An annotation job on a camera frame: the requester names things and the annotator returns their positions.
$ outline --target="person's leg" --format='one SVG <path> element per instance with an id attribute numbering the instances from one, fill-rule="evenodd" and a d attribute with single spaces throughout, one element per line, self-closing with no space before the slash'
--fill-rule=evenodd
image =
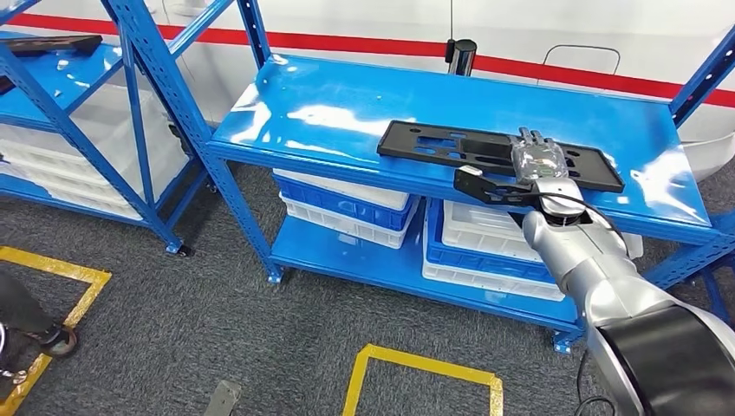
<path id="1" fill-rule="evenodd" d="M 76 347 L 71 328 L 54 322 L 13 276 L 0 272 L 0 322 L 37 340 L 45 354 L 63 357 Z"/>
<path id="2" fill-rule="evenodd" d="M 14 277 L 0 272 L 0 322 L 8 328 L 41 333 L 54 325 L 38 301 Z"/>

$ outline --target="white wall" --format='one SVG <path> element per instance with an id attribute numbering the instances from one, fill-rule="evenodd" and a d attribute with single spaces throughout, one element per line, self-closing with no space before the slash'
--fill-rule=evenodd
<path id="1" fill-rule="evenodd" d="M 107 20 L 98 0 L 77 0 L 77 7 L 69 7 L 70 4 L 40 2 L 30 12 Z M 205 0 L 146 0 L 146 4 L 156 23 L 185 25 L 205 6 Z M 272 32 L 444 42 L 451 28 L 449 0 L 261 0 L 260 5 L 266 28 Z M 555 50 L 547 63 L 683 83 L 733 22 L 732 0 L 704 0 L 696 4 L 690 0 L 462 0 L 454 2 L 453 34 L 458 39 L 469 37 L 476 41 L 479 55 L 535 63 L 543 63 L 547 52 L 557 45 L 579 45 L 584 48 Z M 237 4 L 212 27 L 243 28 Z M 620 59 L 591 47 L 614 49 Z M 446 70 L 443 60 L 435 57 L 274 51 Z M 252 54 L 244 46 L 195 43 L 178 64 L 205 118 L 213 121 L 222 119 L 255 74 Z M 550 84 L 477 70 L 473 75 Z M 735 75 L 728 77 L 721 88 L 735 90 Z M 680 129 L 680 134 L 684 139 L 702 140 L 733 130 L 735 109 L 704 105 Z"/>

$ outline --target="black plastic tray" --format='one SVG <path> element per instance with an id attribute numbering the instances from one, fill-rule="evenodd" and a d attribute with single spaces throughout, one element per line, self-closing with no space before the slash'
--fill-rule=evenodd
<path id="1" fill-rule="evenodd" d="M 470 165 L 485 172 L 515 176 L 511 137 L 511 134 L 393 120 L 378 143 L 378 154 L 448 166 Z M 564 150 L 569 176 L 579 186 L 622 192 L 625 183 L 599 149 L 558 144 Z"/>

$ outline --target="yellow tape marking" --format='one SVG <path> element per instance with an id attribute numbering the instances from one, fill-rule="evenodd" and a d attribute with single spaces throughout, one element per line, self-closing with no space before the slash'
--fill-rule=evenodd
<path id="1" fill-rule="evenodd" d="M 365 379 L 370 358 L 488 386 L 490 416 L 503 416 L 503 382 L 495 374 L 373 344 L 367 344 L 354 360 L 342 416 L 354 416 L 357 410 L 357 402 L 360 399 L 362 382 Z"/>
<path id="2" fill-rule="evenodd" d="M 110 280 L 110 273 L 106 271 L 90 269 L 6 246 L 0 246 L 0 260 L 89 283 L 84 295 L 81 296 L 79 302 L 64 320 L 64 324 L 70 327 L 75 327 L 79 323 L 79 320 L 92 306 L 94 299 L 100 294 L 107 281 Z M 0 403 L 0 415 L 10 416 L 16 412 L 50 362 L 51 357 L 45 354 L 39 354 L 36 357 L 28 369 L 28 379 L 23 384 L 16 386 L 8 398 Z"/>

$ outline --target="black cable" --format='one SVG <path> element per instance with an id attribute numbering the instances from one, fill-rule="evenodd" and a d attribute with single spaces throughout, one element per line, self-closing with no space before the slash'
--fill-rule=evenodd
<path id="1" fill-rule="evenodd" d="M 591 405 L 592 403 L 597 403 L 599 401 L 607 403 L 610 406 L 610 408 L 613 409 L 613 416 L 615 416 L 615 405 L 613 404 L 612 400 L 604 396 L 588 397 L 582 403 L 580 403 L 579 406 L 576 407 L 574 416 L 581 416 L 582 412 L 584 412 L 584 409 L 586 409 L 587 406 Z"/>
<path id="2" fill-rule="evenodd" d="M 615 225 L 615 223 L 613 223 L 613 221 L 607 215 L 603 214 L 602 211 L 600 211 L 597 208 L 595 208 L 589 202 L 585 202 L 582 199 L 574 198 L 574 197 L 571 197 L 569 195 L 564 195 L 563 193 L 554 193 L 554 192 L 530 192 L 530 193 L 520 194 L 519 196 L 523 196 L 523 197 L 539 197 L 539 198 L 541 198 L 541 197 L 555 197 L 555 198 L 567 199 L 569 201 L 576 202 L 579 205 L 583 205 L 588 210 L 590 210 L 590 211 L 594 212 L 595 214 L 599 215 L 602 219 L 605 220 L 605 222 L 607 222 L 609 224 L 610 230 L 612 230 L 615 234 L 617 234 L 618 237 L 621 238 L 621 240 L 623 242 L 623 245 L 625 245 L 625 254 L 626 254 L 626 256 L 629 256 L 630 257 L 630 253 L 628 253 L 628 245 L 625 244 L 625 239 L 622 237 L 622 232 L 620 231 L 620 229 L 618 229 L 618 227 Z"/>
<path id="3" fill-rule="evenodd" d="M 582 371 L 584 371 L 584 363 L 589 357 L 589 350 L 585 348 L 582 353 L 582 359 L 579 361 L 579 368 L 576 370 L 576 399 L 577 403 L 582 403 Z"/>
<path id="4" fill-rule="evenodd" d="M 577 405 L 576 407 L 574 416 L 581 416 L 582 412 L 584 412 L 584 409 L 586 409 L 587 406 L 591 405 L 592 403 L 597 403 L 599 401 L 607 403 L 610 408 L 613 409 L 612 416 L 615 416 L 615 404 L 607 397 L 592 396 L 588 397 L 585 400 L 582 400 L 582 373 L 584 372 L 584 364 L 587 362 L 588 358 L 589 350 L 585 348 L 584 352 L 582 353 L 582 358 L 579 360 L 579 368 L 576 370 L 576 397 L 579 400 L 579 405 Z"/>

